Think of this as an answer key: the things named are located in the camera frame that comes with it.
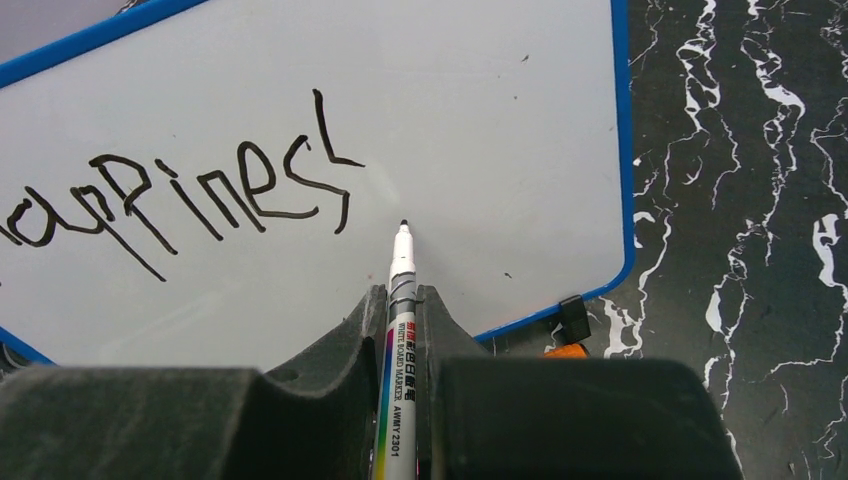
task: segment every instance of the white writing surface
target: white writing surface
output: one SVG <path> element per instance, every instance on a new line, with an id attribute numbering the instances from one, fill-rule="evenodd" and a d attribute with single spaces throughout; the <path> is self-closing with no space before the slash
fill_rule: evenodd
<path id="1" fill-rule="evenodd" d="M 2 326 L 60 364 L 270 368 L 386 282 L 401 218 L 472 334 L 602 286 L 612 45 L 593 0 L 210 0 L 9 85 Z"/>

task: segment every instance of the black marble countertop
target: black marble countertop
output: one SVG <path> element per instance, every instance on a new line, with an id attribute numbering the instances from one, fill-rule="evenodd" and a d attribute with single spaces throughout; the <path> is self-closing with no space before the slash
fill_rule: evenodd
<path id="1" fill-rule="evenodd" d="M 746 478 L 848 478 L 848 0 L 631 0 L 629 29 L 636 265 L 584 346 L 698 372 Z"/>

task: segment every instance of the rainbow stripe on marker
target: rainbow stripe on marker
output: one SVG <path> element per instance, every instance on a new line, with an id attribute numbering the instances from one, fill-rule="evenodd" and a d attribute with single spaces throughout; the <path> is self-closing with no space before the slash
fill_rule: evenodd
<path id="1" fill-rule="evenodd" d="M 383 360 L 383 383 L 382 385 L 391 384 L 392 358 L 395 346 L 395 329 L 392 328 L 386 334 L 386 358 Z M 386 478 L 386 457 L 389 454 L 388 442 L 389 437 L 389 398 L 391 388 L 383 388 L 383 398 L 380 399 L 380 418 L 377 425 L 378 439 L 377 451 L 375 455 L 375 472 L 377 480 L 385 480 Z"/>

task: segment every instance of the word happiness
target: word happiness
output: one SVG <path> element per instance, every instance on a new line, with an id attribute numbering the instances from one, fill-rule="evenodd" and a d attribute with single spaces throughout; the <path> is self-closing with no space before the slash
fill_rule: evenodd
<path id="1" fill-rule="evenodd" d="M 318 120 L 318 129 L 321 135 L 321 143 L 324 146 L 324 152 L 327 154 L 327 158 L 330 163 L 337 165 L 348 165 L 352 167 L 365 167 L 365 165 L 361 163 L 357 163 L 348 158 L 343 158 L 336 156 L 333 151 L 333 146 L 330 143 L 330 137 L 327 133 L 327 124 L 324 119 L 324 97 L 320 91 L 313 89 L 312 93 L 315 97 L 315 115 Z M 283 172 L 286 178 L 291 181 L 303 185 L 305 187 L 314 188 L 318 190 L 323 190 L 329 192 L 333 195 L 337 195 L 341 199 L 341 218 L 339 219 L 338 227 L 335 230 L 335 233 L 340 234 L 347 224 L 348 218 L 348 210 L 350 208 L 350 193 L 347 190 L 335 187 L 333 185 L 328 185 L 326 183 L 321 183 L 315 180 L 310 180 L 307 178 L 303 178 L 298 175 L 292 169 L 292 160 L 297 154 L 298 150 L 305 146 L 307 150 L 312 150 L 312 147 L 309 145 L 308 138 L 306 135 L 299 135 L 294 139 L 285 156 L 283 157 Z M 262 185 L 255 184 L 251 182 L 250 176 L 248 175 L 247 168 L 247 154 L 251 152 L 256 158 L 259 159 L 262 168 L 264 168 L 265 173 L 267 175 L 267 181 Z M 214 202 L 215 206 L 220 211 L 221 215 L 229 222 L 229 224 L 233 228 L 238 228 L 239 223 L 236 220 L 236 217 L 230 211 L 230 209 L 226 206 L 224 201 L 221 199 L 221 195 L 219 191 L 223 188 L 223 191 L 229 195 L 233 202 L 238 206 L 238 208 L 244 213 L 250 223 L 258 230 L 260 233 L 265 232 L 265 226 L 259 221 L 260 218 L 291 218 L 291 219 L 307 219 L 310 217 L 314 217 L 318 214 L 318 207 L 316 206 L 312 210 L 306 212 L 286 212 L 281 210 L 265 210 L 260 208 L 256 202 L 256 197 L 271 191 L 277 185 L 277 174 L 274 171 L 274 168 L 271 164 L 271 161 L 268 159 L 268 156 L 265 155 L 265 152 L 262 151 L 255 143 L 250 141 L 244 141 L 239 144 L 236 150 L 236 157 L 238 160 L 238 169 L 239 169 L 239 180 L 241 183 L 241 190 L 244 195 L 242 198 L 239 195 L 239 192 L 236 191 L 236 188 L 233 186 L 233 183 L 227 177 L 227 175 L 221 170 L 213 170 L 208 173 L 204 173 L 202 175 L 198 175 L 196 177 L 197 182 L 200 184 L 201 188 L 204 192 L 209 196 L 209 198 Z M 128 158 L 124 158 L 118 155 L 112 154 L 103 154 L 99 155 L 93 159 L 91 159 L 88 164 L 96 168 L 106 183 L 109 184 L 109 187 L 118 196 L 118 198 L 122 202 L 122 210 L 124 215 L 127 217 L 135 217 L 141 222 L 147 230 L 159 241 L 168 253 L 172 255 L 177 255 L 177 250 L 171 246 L 170 242 L 165 238 L 165 236 L 160 232 L 153 223 L 147 218 L 147 216 L 139 209 L 139 207 L 135 204 L 136 200 L 138 200 L 146 191 L 150 190 L 152 187 L 152 183 L 150 180 L 150 175 L 147 173 L 147 169 L 145 169 L 142 165 L 137 162 L 134 162 Z M 173 171 L 168 165 L 165 164 L 161 159 L 155 159 L 154 164 L 156 168 L 158 168 L 161 172 L 163 172 L 168 178 L 171 188 L 176 193 L 176 196 L 185 204 L 185 206 L 191 211 L 192 214 L 197 218 L 198 222 L 202 224 L 206 230 L 209 232 L 211 236 L 213 236 L 216 240 L 221 241 L 224 237 L 215 229 L 212 225 L 212 222 L 204 215 L 203 212 L 195 205 L 194 201 L 189 197 L 183 188 L 182 184 L 179 180 L 179 175 L 177 172 Z M 129 169 L 134 172 L 138 176 L 138 183 L 132 187 L 121 186 L 115 180 L 115 176 L 113 173 L 114 169 Z M 213 184 L 218 185 L 218 189 L 213 187 Z M 121 235 L 110 225 L 111 222 L 115 221 L 115 214 L 112 212 L 112 209 L 109 206 L 109 203 L 106 200 L 106 196 L 95 186 L 93 185 L 85 185 L 81 187 L 72 187 L 70 189 L 71 196 L 76 200 L 77 203 L 91 216 L 93 220 L 93 225 L 91 226 L 82 226 L 82 225 L 74 225 L 70 222 L 66 221 L 62 218 L 61 215 L 56 211 L 55 208 L 50 204 L 47 199 L 41 196 L 34 188 L 32 187 L 24 187 L 24 191 L 30 198 L 24 198 L 14 209 L 11 215 L 6 219 L 6 227 L 3 228 L 0 226 L 0 234 L 5 237 L 7 240 L 12 242 L 15 245 L 29 245 L 31 247 L 46 247 L 50 244 L 51 240 L 53 240 L 53 236 L 56 232 L 56 227 L 61 227 L 67 231 L 78 232 L 88 235 L 99 235 L 103 232 L 106 232 L 108 235 L 111 235 L 115 241 L 117 241 L 124 250 L 127 251 L 139 264 L 141 264 L 147 271 L 153 274 L 160 281 L 164 282 L 165 278 L 159 274 L 146 260 L 144 260 L 141 255 L 138 254 L 130 244 L 121 237 Z M 37 208 L 40 208 L 46 214 L 46 222 L 44 226 L 44 232 L 40 237 L 35 238 L 30 235 L 21 232 L 18 228 L 18 223 L 24 216 L 37 205 Z"/>

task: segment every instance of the black clip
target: black clip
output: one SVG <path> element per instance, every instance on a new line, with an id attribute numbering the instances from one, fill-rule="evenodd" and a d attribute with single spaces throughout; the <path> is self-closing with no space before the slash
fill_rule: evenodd
<path id="1" fill-rule="evenodd" d="M 559 302 L 559 311 L 551 315 L 549 321 L 551 328 L 556 328 L 557 324 L 562 326 L 553 334 L 558 345 L 571 345 L 592 335 L 589 314 L 580 295 Z"/>

